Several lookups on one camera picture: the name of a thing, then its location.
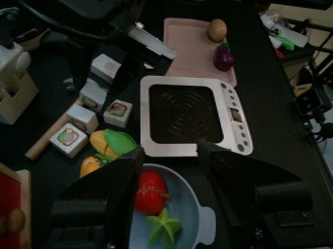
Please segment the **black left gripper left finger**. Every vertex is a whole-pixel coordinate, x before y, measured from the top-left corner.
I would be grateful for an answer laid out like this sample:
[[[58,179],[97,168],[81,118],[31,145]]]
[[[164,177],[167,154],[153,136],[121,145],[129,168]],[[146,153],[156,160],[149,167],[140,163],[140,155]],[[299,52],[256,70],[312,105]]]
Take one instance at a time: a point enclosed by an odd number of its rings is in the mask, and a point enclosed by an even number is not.
[[[53,203],[44,249],[128,249],[144,157],[137,146],[68,186]]]

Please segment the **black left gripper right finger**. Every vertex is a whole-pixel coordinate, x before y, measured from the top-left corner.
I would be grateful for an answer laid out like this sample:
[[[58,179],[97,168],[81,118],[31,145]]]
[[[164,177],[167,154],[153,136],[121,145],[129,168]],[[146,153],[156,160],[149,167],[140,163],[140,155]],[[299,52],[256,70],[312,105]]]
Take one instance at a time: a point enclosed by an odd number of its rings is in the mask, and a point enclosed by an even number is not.
[[[229,249],[333,246],[333,233],[312,210],[306,180],[204,140],[196,143],[196,153],[225,222]]]

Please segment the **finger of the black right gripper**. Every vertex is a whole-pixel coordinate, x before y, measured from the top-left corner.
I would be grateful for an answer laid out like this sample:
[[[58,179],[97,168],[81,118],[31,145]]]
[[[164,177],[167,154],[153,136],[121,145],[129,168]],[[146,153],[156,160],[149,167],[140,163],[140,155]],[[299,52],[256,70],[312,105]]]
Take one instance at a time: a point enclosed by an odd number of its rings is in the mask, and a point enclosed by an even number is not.
[[[108,96],[116,97],[125,90],[126,86],[134,81],[142,71],[144,62],[133,55],[126,55],[122,59],[117,73],[114,75]]]
[[[151,75],[163,76],[167,73],[172,60],[164,56],[155,56],[148,57],[144,63],[148,65],[146,72]]]

